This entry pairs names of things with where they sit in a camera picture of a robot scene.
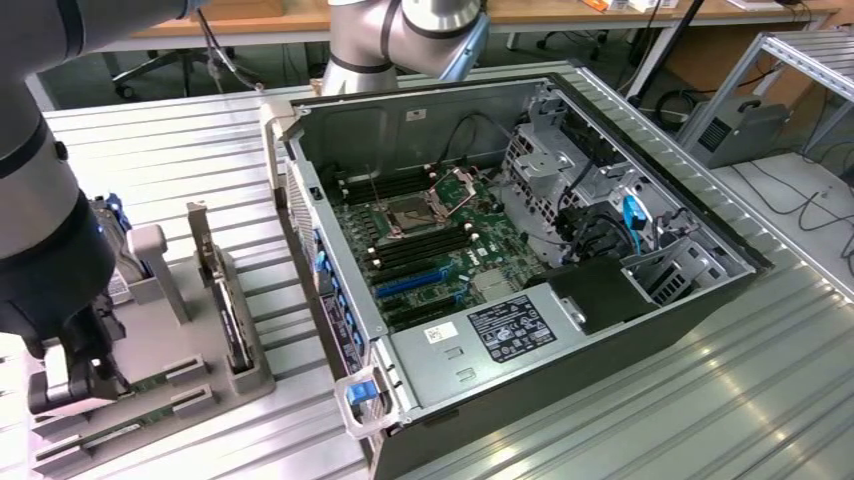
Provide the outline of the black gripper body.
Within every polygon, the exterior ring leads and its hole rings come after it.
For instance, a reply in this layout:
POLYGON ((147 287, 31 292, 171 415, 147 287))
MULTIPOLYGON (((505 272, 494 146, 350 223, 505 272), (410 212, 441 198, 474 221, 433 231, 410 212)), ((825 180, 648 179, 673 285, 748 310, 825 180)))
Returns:
POLYGON ((107 288, 115 254, 85 195, 53 234, 2 260, 2 331, 19 336, 30 355, 107 288))

